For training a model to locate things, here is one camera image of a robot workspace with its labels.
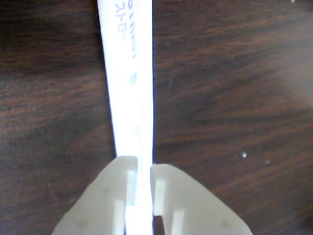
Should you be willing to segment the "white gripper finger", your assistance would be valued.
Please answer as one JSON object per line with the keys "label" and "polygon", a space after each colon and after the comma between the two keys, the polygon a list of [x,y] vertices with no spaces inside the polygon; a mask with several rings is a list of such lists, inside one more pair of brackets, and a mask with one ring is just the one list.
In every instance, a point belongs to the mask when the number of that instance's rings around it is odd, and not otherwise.
{"label": "white gripper finger", "polygon": [[54,228],[55,235],[122,235],[125,209],[135,202],[137,157],[107,165]]}
{"label": "white gripper finger", "polygon": [[249,226],[218,197],[169,164],[150,170],[153,215],[167,235],[249,235]]}

